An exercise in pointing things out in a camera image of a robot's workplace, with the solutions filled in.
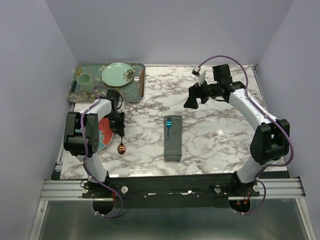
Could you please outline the dark grey cloth napkin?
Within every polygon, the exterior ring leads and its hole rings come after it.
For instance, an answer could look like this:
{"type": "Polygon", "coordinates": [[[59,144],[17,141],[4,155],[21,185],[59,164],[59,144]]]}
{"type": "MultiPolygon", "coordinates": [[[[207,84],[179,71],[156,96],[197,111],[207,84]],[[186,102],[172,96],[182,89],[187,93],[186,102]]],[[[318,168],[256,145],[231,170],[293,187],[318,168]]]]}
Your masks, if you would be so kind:
{"type": "Polygon", "coordinates": [[[182,116],[167,115],[164,116],[164,160],[166,162],[180,162],[182,157],[182,116]],[[167,140],[167,117],[171,117],[172,126],[169,131],[169,140],[167,140]]]}

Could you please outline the copper spoon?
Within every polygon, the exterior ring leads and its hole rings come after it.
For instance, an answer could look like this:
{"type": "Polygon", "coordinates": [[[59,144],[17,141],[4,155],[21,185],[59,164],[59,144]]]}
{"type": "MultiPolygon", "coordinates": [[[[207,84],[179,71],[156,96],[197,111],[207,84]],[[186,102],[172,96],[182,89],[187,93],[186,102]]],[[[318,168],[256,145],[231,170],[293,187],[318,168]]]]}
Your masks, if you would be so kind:
{"type": "Polygon", "coordinates": [[[123,143],[123,137],[121,137],[120,144],[117,147],[117,152],[120,155],[124,155],[126,153],[126,146],[123,143]]]}

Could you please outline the blue metal fork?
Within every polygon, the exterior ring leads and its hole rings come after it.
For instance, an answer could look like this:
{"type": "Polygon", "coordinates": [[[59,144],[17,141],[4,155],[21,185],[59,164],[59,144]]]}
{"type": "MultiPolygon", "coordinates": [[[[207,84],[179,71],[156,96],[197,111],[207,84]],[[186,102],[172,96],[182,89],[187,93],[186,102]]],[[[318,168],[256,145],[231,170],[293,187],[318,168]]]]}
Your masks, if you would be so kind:
{"type": "Polygon", "coordinates": [[[167,140],[170,138],[170,129],[172,127],[172,118],[170,116],[166,119],[166,128],[167,128],[167,140]]]}

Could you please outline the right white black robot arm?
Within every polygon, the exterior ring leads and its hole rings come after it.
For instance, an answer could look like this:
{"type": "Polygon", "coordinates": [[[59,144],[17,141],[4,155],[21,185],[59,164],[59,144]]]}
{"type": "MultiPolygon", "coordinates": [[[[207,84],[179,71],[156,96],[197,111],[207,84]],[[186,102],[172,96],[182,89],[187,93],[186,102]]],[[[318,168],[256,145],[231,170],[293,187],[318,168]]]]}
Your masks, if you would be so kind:
{"type": "Polygon", "coordinates": [[[208,84],[205,72],[195,67],[192,74],[198,81],[188,88],[188,98],[184,108],[197,109],[200,99],[205,104],[209,99],[220,98],[236,108],[254,130],[249,151],[250,156],[245,164],[233,173],[230,191],[241,196],[256,182],[256,178],[268,167],[277,167],[276,161],[289,153],[290,124],[286,119],[278,119],[265,111],[252,98],[248,85],[241,81],[233,81],[228,64],[212,68],[215,83],[208,84]]]}

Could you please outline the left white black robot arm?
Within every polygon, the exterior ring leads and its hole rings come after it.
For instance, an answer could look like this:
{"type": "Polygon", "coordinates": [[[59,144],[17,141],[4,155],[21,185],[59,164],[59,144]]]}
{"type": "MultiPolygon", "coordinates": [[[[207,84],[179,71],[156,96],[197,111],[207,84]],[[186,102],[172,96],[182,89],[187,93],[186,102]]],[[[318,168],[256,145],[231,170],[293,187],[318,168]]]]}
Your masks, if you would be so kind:
{"type": "Polygon", "coordinates": [[[99,121],[108,119],[111,131],[125,136],[125,113],[121,94],[109,89],[106,96],[96,96],[93,104],[80,112],[70,111],[66,115],[63,147],[76,157],[87,173],[87,180],[94,187],[93,191],[101,198],[110,192],[118,194],[108,183],[109,173],[103,167],[97,154],[100,142],[99,121]]]}

